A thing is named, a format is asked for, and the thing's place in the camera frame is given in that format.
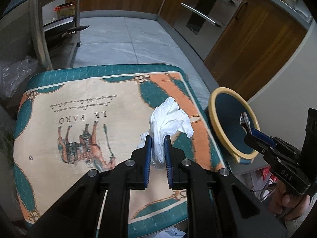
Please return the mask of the white sleeve forearm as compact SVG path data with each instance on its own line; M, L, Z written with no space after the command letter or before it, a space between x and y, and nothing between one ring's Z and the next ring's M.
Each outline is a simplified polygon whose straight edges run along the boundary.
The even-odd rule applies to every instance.
M291 237L296 232L296 230L300 227L300 225L302 224L304 220L305 220L304 215L297 217L294 220L290 220L290 221L285 220L285 227L288 231L289 237Z

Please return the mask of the right hand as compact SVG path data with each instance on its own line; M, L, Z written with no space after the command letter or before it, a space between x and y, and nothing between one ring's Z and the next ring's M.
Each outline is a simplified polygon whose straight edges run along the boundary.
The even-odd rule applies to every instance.
M283 208L290 208L290 212L284 217L286 221L301 217L310 205L310 196L295 196L287 194L286 186L281 181L277 182L276 189L269 204L269 211L273 214L281 214Z

